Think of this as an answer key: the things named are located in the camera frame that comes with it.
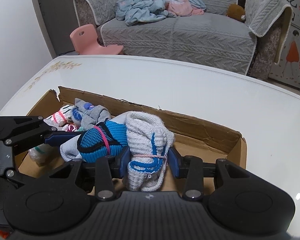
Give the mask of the blue black sock bundle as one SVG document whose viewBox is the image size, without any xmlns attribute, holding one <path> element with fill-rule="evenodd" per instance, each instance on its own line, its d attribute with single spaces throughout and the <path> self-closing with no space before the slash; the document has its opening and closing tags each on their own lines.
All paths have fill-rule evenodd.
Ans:
<svg viewBox="0 0 300 240">
<path fill-rule="evenodd" d="M 128 145 L 126 126 L 114 121 L 101 122 L 60 146 L 64 161 L 81 159 L 94 163 L 98 158 L 116 156 Z"/>
</svg>

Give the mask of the white blue knit sock bundle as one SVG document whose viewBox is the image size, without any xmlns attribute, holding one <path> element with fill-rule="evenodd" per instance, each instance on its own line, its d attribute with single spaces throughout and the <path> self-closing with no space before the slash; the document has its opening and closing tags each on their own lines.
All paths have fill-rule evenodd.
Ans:
<svg viewBox="0 0 300 240">
<path fill-rule="evenodd" d="M 126 187 L 130 191 L 157 191 L 164 181 L 174 133 L 165 127 L 158 116 L 145 112 L 128 112 L 126 128 L 131 153 Z"/>
</svg>

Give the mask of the white magenta teal sock bundle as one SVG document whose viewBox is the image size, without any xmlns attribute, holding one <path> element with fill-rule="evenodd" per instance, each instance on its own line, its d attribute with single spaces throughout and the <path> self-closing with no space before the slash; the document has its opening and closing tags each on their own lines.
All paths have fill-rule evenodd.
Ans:
<svg viewBox="0 0 300 240">
<path fill-rule="evenodd" d="M 62 127 L 65 132 L 83 132 L 85 129 L 83 127 L 77 127 L 74 123 L 65 124 Z"/>
</svg>

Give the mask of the clear teal-banded sock bundle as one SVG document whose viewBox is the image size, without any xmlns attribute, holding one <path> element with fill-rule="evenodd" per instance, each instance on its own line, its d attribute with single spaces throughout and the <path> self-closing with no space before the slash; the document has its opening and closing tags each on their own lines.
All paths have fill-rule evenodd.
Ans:
<svg viewBox="0 0 300 240">
<path fill-rule="evenodd" d="M 31 160 L 39 166 L 50 163 L 55 158 L 56 153 L 56 148 L 48 144 L 41 144 L 28 150 Z"/>
</svg>

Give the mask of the white pink striped sock bundle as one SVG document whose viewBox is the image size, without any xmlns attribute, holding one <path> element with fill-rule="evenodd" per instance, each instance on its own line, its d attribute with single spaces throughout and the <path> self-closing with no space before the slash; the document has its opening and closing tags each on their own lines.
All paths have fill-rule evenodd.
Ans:
<svg viewBox="0 0 300 240">
<path fill-rule="evenodd" d="M 65 105 L 61 107 L 57 112 L 45 118 L 45 122 L 49 125 L 55 127 L 63 127 L 66 124 L 72 122 L 72 113 L 73 105 Z"/>
</svg>

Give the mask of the shallow brown cardboard box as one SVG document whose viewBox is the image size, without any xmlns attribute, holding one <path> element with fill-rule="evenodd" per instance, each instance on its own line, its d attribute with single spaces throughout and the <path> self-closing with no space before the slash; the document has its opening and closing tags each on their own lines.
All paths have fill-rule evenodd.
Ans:
<svg viewBox="0 0 300 240">
<path fill-rule="evenodd" d="M 75 105 L 75 98 L 82 99 L 93 105 L 102 105 L 111 114 L 109 121 L 126 125 L 128 112 L 145 112 L 158 116 L 165 127 L 174 133 L 174 147 L 182 156 L 192 155 L 202 159 L 205 163 L 214 163 L 217 159 L 226 158 L 232 163 L 245 167 L 247 157 L 247 145 L 241 133 L 212 122 L 182 115 L 169 111 L 157 110 L 151 107 L 137 105 L 130 102 L 116 100 L 107 96 L 101 96 L 85 91 L 61 88 L 60 94 L 54 91 L 46 93 L 30 110 L 31 116 L 42 116 L 47 118 L 57 112 L 65 105 Z M 60 154 L 60 146 L 56 146 L 58 152 L 50 163 L 39 166 L 30 157 L 21 164 L 20 170 L 23 174 L 38 178 L 48 171 L 67 162 Z M 120 179 L 119 186 L 126 187 L 127 174 Z M 172 171 L 168 165 L 162 186 L 157 191 L 181 192 L 180 181 L 173 178 Z"/>
</svg>

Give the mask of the grey blue sock bundle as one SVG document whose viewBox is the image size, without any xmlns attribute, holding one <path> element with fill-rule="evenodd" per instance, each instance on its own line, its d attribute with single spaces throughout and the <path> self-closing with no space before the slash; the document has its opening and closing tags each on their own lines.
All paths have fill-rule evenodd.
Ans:
<svg viewBox="0 0 300 240">
<path fill-rule="evenodd" d="M 73 123 L 80 129 L 86 131 L 100 122 L 111 119 L 110 112 L 102 105 L 93 105 L 82 99 L 75 98 L 75 105 L 71 110 Z"/>
</svg>

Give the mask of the small pink plastic chair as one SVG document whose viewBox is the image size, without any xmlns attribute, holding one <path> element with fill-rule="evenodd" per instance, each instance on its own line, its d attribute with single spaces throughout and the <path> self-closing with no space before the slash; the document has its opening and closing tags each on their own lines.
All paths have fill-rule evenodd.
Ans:
<svg viewBox="0 0 300 240">
<path fill-rule="evenodd" d="M 70 40 L 79 55 L 119 55 L 122 53 L 122 45 L 102 46 L 97 39 L 98 35 L 92 24 L 80 26 L 70 34 Z"/>
</svg>

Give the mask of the dark grey door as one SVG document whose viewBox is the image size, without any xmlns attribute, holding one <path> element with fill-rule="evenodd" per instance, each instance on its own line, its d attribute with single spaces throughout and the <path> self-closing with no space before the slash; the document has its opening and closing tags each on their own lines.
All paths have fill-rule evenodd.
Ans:
<svg viewBox="0 0 300 240">
<path fill-rule="evenodd" d="M 73 51 L 70 34 L 78 27 L 73 0 L 38 0 L 38 5 L 55 54 Z"/>
</svg>

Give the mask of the grey quilted sofa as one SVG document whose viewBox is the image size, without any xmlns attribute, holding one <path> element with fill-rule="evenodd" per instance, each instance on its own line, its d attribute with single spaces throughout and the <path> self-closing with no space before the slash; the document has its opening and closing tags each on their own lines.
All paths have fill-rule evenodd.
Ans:
<svg viewBox="0 0 300 240">
<path fill-rule="evenodd" d="M 78 24 L 92 24 L 102 45 L 122 45 L 125 55 L 202 64 L 259 79 L 279 63 L 293 13 L 286 0 L 202 0 L 203 15 L 127 26 L 115 17 L 117 1 L 73 0 Z M 226 16 L 231 4 L 243 7 L 245 22 Z"/>
</svg>

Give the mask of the pink garment on sofa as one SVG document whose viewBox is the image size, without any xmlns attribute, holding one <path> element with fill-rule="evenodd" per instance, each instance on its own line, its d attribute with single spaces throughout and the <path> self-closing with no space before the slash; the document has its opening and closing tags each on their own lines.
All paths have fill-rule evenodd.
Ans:
<svg viewBox="0 0 300 240">
<path fill-rule="evenodd" d="M 203 9 L 192 6 L 188 0 L 181 2 L 170 0 L 166 5 L 166 10 L 171 12 L 175 16 L 184 17 L 204 14 Z"/>
</svg>

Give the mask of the brown plush toy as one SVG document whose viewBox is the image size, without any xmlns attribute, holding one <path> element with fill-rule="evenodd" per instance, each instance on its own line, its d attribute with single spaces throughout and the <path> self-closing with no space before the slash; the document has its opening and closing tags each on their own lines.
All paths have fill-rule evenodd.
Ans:
<svg viewBox="0 0 300 240">
<path fill-rule="evenodd" d="M 246 20 L 245 10 L 243 9 L 243 7 L 237 4 L 229 5 L 226 16 L 233 18 L 234 20 L 237 20 L 239 22 L 245 22 Z"/>
</svg>

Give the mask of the light blue crumpled blanket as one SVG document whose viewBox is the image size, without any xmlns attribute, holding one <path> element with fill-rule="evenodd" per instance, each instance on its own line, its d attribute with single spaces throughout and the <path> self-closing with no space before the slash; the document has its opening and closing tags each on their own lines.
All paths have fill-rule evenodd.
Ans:
<svg viewBox="0 0 300 240">
<path fill-rule="evenodd" d="M 174 14 L 166 10 L 170 0 L 118 0 L 116 3 L 116 19 L 124 21 L 127 26 L 138 23 L 159 22 L 166 18 L 175 18 Z M 206 11 L 206 5 L 202 0 L 188 0 L 192 6 Z"/>
</svg>

